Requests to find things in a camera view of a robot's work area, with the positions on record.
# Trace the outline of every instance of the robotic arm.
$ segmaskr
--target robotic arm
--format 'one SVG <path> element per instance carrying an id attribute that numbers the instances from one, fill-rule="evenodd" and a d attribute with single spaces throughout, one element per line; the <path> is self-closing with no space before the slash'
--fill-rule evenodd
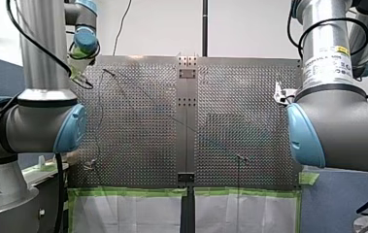
<path id="1" fill-rule="evenodd" d="M 24 33 L 55 58 L 21 36 L 26 89 L 9 102 L 0 100 L 0 233 L 37 232 L 39 227 L 38 190 L 28 189 L 17 154 L 72 151 L 85 132 L 85 109 L 69 88 L 68 71 L 77 76 L 86 66 L 65 66 L 65 22 L 76 26 L 70 55 L 81 55 L 84 59 L 78 60 L 87 65 L 99 52 L 92 0 L 20 0 L 17 15 Z"/>
<path id="2" fill-rule="evenodd" d="M 292 156 L 303 165 L 368 172 L 368 0 L 293 1 L 301 22 L 303 86 L 287 108 Z M 356 7 L 348 36 L 346 12 Z M 279 90 L 277 102 L 290 89 Z"/>

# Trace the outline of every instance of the metal hole pattern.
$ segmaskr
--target metal hole pattern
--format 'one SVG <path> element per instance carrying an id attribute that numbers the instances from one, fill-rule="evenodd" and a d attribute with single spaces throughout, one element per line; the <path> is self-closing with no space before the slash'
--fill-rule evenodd
<path id="1" fill-rule="evenodd" d="M 85 75 L 94 88 L 73 87 L 88 119 L 69 184 L 177 186 L 176 65 L 98 64 Z M 86 170 L 92 159 L 96 169 Z"/>
<path id="2" fill-rule="evenodd" d="M 198 67 L 195 185 L 294 189 L 299 166 L 273 95 L 276 80 L 295 87 L 296 64 Z"/>

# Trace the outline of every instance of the vertical metal bracket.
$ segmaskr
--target vertical metal bracket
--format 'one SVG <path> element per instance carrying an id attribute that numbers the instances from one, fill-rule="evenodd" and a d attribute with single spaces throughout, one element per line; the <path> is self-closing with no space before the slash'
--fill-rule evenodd
<path id="1" fill-rule="evenodd" d="M 178 129 L 178 182 L 193 185 L 197 132 L 198 69 L 196 56 L 178 57 L 177 115 L 184 119 Z"/>

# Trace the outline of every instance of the white wall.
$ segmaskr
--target white wall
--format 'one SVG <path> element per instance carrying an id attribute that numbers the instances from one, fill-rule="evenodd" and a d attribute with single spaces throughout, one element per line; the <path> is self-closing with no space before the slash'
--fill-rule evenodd
<path id="1" fill-rule="evenodd" d="M 128 0 L 96 0 L 102 54 L 110 55 Z M 209 56 L 298 58 L 286 36 L 287 0 L 211 0 Z M 21 64 L 18 36 L 0 0 L 0 59 Z M 301 25 L 292 22 L 295 40 Z M 132 0 L 117 54 L 201 54 L 202 1 Z M 368 78 L 361 85 L 368 92 Z"/>

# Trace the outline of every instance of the sticker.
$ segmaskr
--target sticker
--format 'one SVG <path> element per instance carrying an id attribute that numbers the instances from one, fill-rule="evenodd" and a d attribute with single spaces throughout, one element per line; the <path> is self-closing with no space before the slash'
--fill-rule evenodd
<path id="1" fill-rule="evenodd" d="M 323 52 L 305 63 L 306 82 L 312 79 L 352 79 L 352 65 L 349 56 L 339 51 Z"/>
<path id="2" fill-rule="evenodd" d="M 319 51 L 320 52 L 336 52 L 337 51 L 345 55 L 350 55 L 350 50 L 342 46 L 322 48 L 322 49 L 319 49 Z"/>

